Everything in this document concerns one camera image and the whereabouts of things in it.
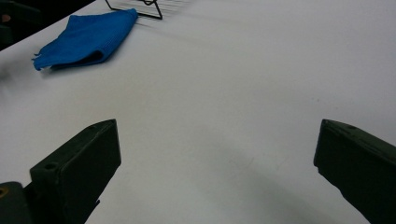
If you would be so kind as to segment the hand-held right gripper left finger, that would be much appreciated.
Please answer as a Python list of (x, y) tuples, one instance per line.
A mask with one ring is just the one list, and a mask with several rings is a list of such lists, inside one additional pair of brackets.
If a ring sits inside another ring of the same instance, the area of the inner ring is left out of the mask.
[(121, 164), (117, 122), (95, 123), (30, 169), (40, 221), (85, 224)]

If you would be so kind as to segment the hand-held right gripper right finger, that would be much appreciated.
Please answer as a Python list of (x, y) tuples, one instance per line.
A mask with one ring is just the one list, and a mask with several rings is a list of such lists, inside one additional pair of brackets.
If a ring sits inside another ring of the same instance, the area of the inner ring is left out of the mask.
[(371, 224), (396, 224), (396, 147), (340, 121), (321, 122), (314, 165)]

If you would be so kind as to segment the blue folded cloth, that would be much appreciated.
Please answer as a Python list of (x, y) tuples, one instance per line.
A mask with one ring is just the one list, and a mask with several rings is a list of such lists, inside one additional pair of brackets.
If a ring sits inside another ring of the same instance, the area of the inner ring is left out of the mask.
[(104, 62), (131, 32), (138, 14), (134, 8), (100, 15), (72, 15), (56, 39), (33, 58), (35, 70)]

